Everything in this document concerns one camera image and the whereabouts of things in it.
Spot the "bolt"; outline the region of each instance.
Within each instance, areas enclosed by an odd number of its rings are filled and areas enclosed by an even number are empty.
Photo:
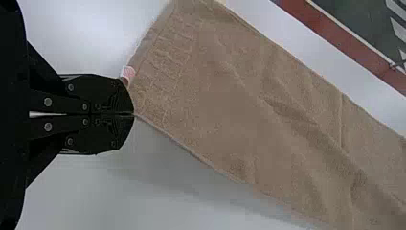
[[[75,86],[73,84],[68,84],[68,90],[69,91],[74,91],[75,90]]]
[[[52,106],[52,99],[50,99],[50,98],[44,99],[44,104],[47,107],[51,107]]]
[[[72,145],[74,144],[74,139],[73,139],[72,137],[69,137],[69,138],[66,140],[66,144],[67,144],[68,146],[72,146]]]
[[[52,124],[46,123],[44,126],[45,131],[50,132],[52,130]]]

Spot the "red border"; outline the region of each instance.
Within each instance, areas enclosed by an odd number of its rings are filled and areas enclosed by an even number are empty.
[[[276,4],[348,57],[406,96],[406,75],[397,69],[392,70],[388,61],[338,26],[322,12],[305,0],[280,0]]]

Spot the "towel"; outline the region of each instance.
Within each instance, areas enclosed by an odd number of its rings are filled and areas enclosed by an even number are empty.
[[[218,172],[331,229],[405,229],[405,138],[221,4],[173,0],[128,65],[136,114]]]

